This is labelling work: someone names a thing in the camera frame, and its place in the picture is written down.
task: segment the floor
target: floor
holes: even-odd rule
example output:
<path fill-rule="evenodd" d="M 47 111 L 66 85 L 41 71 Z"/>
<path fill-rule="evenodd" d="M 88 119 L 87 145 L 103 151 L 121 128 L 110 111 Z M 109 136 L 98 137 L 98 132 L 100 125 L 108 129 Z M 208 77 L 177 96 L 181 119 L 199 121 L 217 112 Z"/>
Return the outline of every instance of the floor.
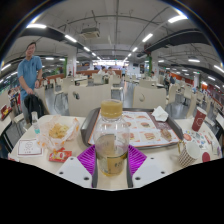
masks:
<path fill-rule="evenodd" d="M 120 86 L 124 87 L 124 101 L 123 101 L 123 107 L 124 108 L 131 108 L 132 107 L 132 101 L 133 101 L 133 90 L 134 90 L 134 86 L 135 84 L 131 84 L 131 83 L 126 83 L 122 80 Z M 68 101 L 67 101 L 67 97 L 65 95 L 58 95 L 57 99 L 56 99 L 56 105 L 54 108 L 54 101 L 55 101 L 55 95 L 54 95 L 54 91 L 53 88 L 48 88 L 45 91 L 45 95 L 46 95 L 46 101 L 47 101 L 47 105 L 49 108 L 49 111 L 51 114 L 61 114 L 63 116 L 69 116 L 69 111 L 68 111 Z M 114 91 L 112 94 L 112 98 L 113 99 L 118 99 L 120 100 L 120 93 L 119 91 Z M 171 106 L 168 105 L 166 107 L 166 111 L 167 113 L 169 113 L 171 115 L 172 118 L 174 119 L 185 119 L 185 116 L 187 114 L 188 106 L 184 106 L 182 103 L 184 98 L 178 95 L 176 95 L 176 101 L 175 103 L 172 104 L 172 113 L 171 113 Z M 206 109 L 206 104 L 203 103 L 202 104 L 202 108 Z M 213 106 L 211 105 L 211 109 L 210 112 L 208 114 L 208 117 L 214 121 L 215 117 L 213 116 Z M 24 126 L 24 121 L 20 122 L 19 126 L 20 129 L 23 130 L 23 126 Z M 209 124 L 207 124 L 209 126 L 209 128 L 211 129 L 211 131 L 216 134 L 218 131 L 218 127 L 215 126 L 211 126 Z M 13 146 L 15 146 L 15 144 L 18 142 L 18 140 L 20 139 L 20 135 L 18 133 L 16 124 L 12 124 L 12 126 L 8 129 L 7 131 L 7 135 L 9 137 L 9 139 L 11 140 L 11 143 Z M 4 147 L 0 147 L 0 158 L 7 158 L 7 151 L 4 149 Z"/>

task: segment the chair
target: chair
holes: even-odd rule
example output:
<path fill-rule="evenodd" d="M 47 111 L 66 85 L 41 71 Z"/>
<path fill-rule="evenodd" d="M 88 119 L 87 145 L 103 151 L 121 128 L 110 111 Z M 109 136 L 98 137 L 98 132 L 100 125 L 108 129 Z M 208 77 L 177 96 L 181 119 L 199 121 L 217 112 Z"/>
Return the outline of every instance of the chair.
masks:
<path fill-rule="evenodd" d="M 197 95 L 192 93 L 191 94 L 191 103 L 190 103 L 190 107 L 189 107 L 187 115 L 186 115 L 186 119 L 193 118 L 193 112 L 196 107 L 196 103 L 197 103 Z"/>
<path fill-rule="evenodd" d="M 114 75 L 114 77 L 113 77 L 113 85 L 120 85 L 120 83 L 121 83 L 121 78 L 120 78 L 120 76 L 119 75 Z"/>
<path fill-rule="evenodd" d="M 54 95 L 55 95 L 55 100 L 54 100 L 54 108 L 55 108 L 55 102 L 56 102 L 57 96 L 59 94 L 61 94 L 61 98 L 62 98 L 63 91 L 62 90 L 61 91 L 56 91 L 55 81 L 53 81 L 53 88 L 54 88 Z"/>
<path fill-rule="evenodd" d="M 166 100 L 166 105 L 170 104 L 171 114 L 172 114 L 172 105 L 171 104 L 175 102 L 176 89 L 177 89 L 177 87 L 174 85 L 170 87 L 169 99 Z"/>
<path fill-rule="evenodd" d="M 41 87 L 39 89 L 34 89 L 35 94 L 38 96 L 39 99 L 41 99 L 43 106 L 44 106 L 44 113 L 50 114 L 50 111 L 47 106 L 46 97 L 45 97 L 45 88 Z"/>
<path fill-rule="evenodd" d="M 133 108 L 154 109 L 158 106 L 165 109 L 165 89 L 148 89 L 140 86 L 135 87 L 133 94 Z"/>
<path fill-rule="evenodd" d="M 111 77 L 109 79 L 109 85 L 111 86 L 111 91 L 120 91 L 120 99 L 121 99 L 121 92 L 123 92 L 123 101 L 124 101 L 124 91 L 123 91 L 123 87 L 113 87 L 113 77 Z"/>
<path fill-rule="evenodd" d="M 102 83 L 102 75 L 96 74 L 94 76 L 93 85 L 103 85 L 103 83 Z"/>
<path fill-rule="evenodd" d="M 87 117 L 89 112 L 101 106 L 103 100 L 111 99 L 110 85 L 70 86 L 68 90 L 68 109 L 70 116 Z"/>
<path fill-rule="evenodd" d="M 187 100 L 187 99 L 189 99 L 189 100 L 191 99 L 191 93 L 192 93 L 192 89 L 191 89 L 191 87 L 189 87 L 189 86 L 185 86 L 185 90 L 184 90 L 185 101 L 184 101 L 183 105 L 188 106 L 188 105 L 186 104 L 186 100 Z"/>

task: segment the man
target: man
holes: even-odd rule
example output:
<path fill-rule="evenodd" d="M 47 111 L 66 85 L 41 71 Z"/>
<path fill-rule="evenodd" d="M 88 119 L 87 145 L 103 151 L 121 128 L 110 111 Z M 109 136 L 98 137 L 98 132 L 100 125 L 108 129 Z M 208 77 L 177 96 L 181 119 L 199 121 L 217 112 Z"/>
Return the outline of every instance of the man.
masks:
<path fill-rule="evenodd" d="M 19 63 L 17 70 L 17 76 L 21 86 L 21 107 L 27 124 L 29 124 L 30 121 L 24 99 L 28 94 L 34 94 L 34 88 L 39 88 L 40 79 L 42 78 L 42 63 L 40 57 L 33 55 L 35 49 L 35 42 L 27 46 L 26 57 Z"/>
<path fill-rule="evenodd" d="M 171 82 L 172 84 L 175 84 L 175 80 L 174 80 L 174 78 L 173 78 L 172 75 L 170 76 L 170 82 Z"/>
<path fill-rule="evenodd" d="M 167 78 L 167 75 L 166 75 L 166 77 L 165 77 L 165 79 L 164 79 L 164 83 L 165 83 L 166 86 L 168 86 L 168 91 L 169 91 L 169 88 L 170 88 L 170 81 L 169 81 L 169 79 Z"/>
<path fill-rule="evenodd" d="M 125 77 L 125 71 L 126 71 L 126 68 L 125 68 L 125 66 L 123 66 L 123 68 L 121 68 L 122 77 L 123 76 Z"/>
<path fill-rule="evenodd" d="M 196 88 L 195 88 L 195 87 L 192 88 L 192 90 L 194 91 L 194 94 L 195 94 L 196 92 L 198 92 L 198 89 L 199 89 L 198 86 L 196 86 Z"/>

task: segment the blue shirt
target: blue shirt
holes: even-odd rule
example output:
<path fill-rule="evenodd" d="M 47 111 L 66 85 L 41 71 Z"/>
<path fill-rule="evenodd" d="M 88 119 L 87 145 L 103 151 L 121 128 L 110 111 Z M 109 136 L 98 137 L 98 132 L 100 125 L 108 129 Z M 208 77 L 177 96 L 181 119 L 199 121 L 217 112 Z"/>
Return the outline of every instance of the blue shirt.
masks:
<path fill-rule="evenodd" d="M 125 74 L 126 68 L 121 68 L 122 74 Z"/>
<path fill-rule="evenodd" d="M 29 61 L 24 58 L 19 63 L 17 76 L 18 78 L 23 76 L 28 87 L 34 90 L 35 82 L 37 80 L 37 71 L 40 69 L 42 69 L 42 63 L 39 56 L 32 56 Z M 21 86 L 21 100 L 24 100 L 26 96 L 27 92 Z"/>

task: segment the glass jar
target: glass jar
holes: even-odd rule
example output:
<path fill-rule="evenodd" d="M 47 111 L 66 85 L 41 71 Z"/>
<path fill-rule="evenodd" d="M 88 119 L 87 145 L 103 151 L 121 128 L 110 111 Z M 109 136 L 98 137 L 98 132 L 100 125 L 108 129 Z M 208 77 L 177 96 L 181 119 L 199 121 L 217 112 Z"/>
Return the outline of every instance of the glass jar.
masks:
<path fill-rule="evenodd" d="M 129 127 L 122 118 L 122 102 L 104 100 L 101 118 L 95 126 L 93 139 L 100 170 L 107 176 L 118 175 L 124 168 L 129 146 Z"/>

